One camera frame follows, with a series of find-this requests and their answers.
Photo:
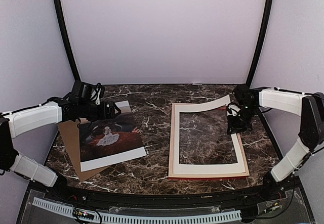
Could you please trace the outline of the canyon photo print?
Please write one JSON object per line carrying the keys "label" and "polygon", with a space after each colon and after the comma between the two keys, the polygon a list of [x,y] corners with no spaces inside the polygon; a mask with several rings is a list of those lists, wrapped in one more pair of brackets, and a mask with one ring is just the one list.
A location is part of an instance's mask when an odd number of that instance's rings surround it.
{"label": "canyon photo print", "polygon": [[113,119],[85,122],[79,127],[82,172],[147,155],[128,101],[117,102],[121,114]]}

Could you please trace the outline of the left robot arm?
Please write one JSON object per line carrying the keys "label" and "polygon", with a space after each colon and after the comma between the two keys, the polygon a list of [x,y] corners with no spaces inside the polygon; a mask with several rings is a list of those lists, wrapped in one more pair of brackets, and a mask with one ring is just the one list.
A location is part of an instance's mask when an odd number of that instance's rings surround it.
{"label": "left robot arm", "polygon": [[52,194],[61,202],[71,198],[71,189],[66,187],[54,170],[39,163],[36,154],[40,150],[16,147],[16,143],[29,140],[38,133],[43,140],[53,139],[56,125],[66,121],[86,119],[94,122],[112,119],[121,113],[115,102],[72,102],[68,99],[53,97],[45,103],[8,111],[1,114],[1,174],[13,172],[31,182],[50,187]]}

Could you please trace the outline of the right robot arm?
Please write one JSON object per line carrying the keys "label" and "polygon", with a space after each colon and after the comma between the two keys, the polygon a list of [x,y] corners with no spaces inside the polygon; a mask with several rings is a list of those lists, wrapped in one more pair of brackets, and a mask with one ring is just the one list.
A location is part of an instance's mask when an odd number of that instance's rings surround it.
{"label": "right robot arm", "polygon": [[249,88],[239,84],[233,90],[236,109],[227,106],[227,134],[252,130],[252,119],[260,108],[297,115],[300,118],[297,140],[264,177],[265,185],[258,190],[258,196],[270,200],[278,192],[276,183],[285,180],[298,170],[309,158],[319,152],[323,143],[323,93],[304,93],[278,87]]}

